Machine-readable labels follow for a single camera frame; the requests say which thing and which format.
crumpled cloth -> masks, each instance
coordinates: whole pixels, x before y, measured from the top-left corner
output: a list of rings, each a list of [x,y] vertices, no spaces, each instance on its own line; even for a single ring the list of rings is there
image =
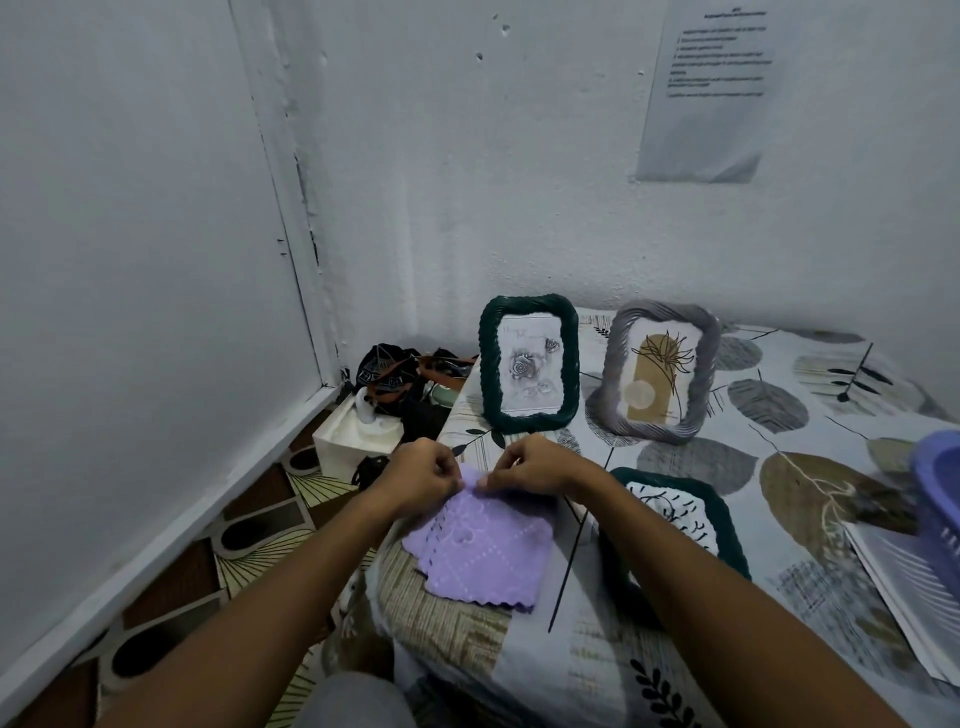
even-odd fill
[[[553,542],[557,501],[518,491],[476,492],[483,475],[466,463],[467,487],[403,539],[426,591],[478,604],[533,609]]]

floor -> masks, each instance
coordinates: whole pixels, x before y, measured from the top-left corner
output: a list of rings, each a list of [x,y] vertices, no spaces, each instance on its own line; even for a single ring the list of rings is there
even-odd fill
[[[290,452],[310,448],[312,433],[328,415],[324,411],[307,425],[294,439]],[[92,726],[99,712],[133,679],[333,518],[355,490],[347,483],[310,473],[311,465],[317,465],[312,451],[287,458],[285,466],[282,461],[274,463],[12,722],[11,728]],[[365,562],[371,559],[372,552]],[[317,635],[318,642],[333,629],[332,620],[327,621],[326,629]],[[288,726],[311,688],[306,668],[298,670],[268,723],[270,728]]]

gray picture frame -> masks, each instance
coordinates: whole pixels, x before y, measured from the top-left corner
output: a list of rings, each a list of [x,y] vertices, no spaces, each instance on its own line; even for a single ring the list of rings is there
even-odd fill
[[[620,403],[620,376],[630,354],[628,335],[639,319],[692,324],[702,332],[694,353],[693,378],[687,388],[686,411],[676,425],[633,422],[616,409]],[[674,445],[691,440],[703,426],[717,351],[720,348],[721,325],[716,316],[694,303],[661,303],[631,301],[616,312],[607,343],[603,379],[600,387],[587,399],[590,416],[610,432],[624,437],[660,440]]]

purple cloth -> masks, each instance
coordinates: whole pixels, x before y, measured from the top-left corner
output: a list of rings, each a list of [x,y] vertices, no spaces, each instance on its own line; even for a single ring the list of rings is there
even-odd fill
[[[426,591],[532,609],[550,555],[556,499],[479,494],[474,489],[483,473],[463,463],[460,474],[467,487],[403,539],[426,574]]]

right hand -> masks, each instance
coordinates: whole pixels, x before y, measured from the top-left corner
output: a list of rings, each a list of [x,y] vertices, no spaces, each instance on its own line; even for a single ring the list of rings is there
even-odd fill
[[[529,493],[570,496],[579,491],[593,463],[543,435],[528,435],[511,443],[492,472],[480,478],[481,491],[518,488]]]

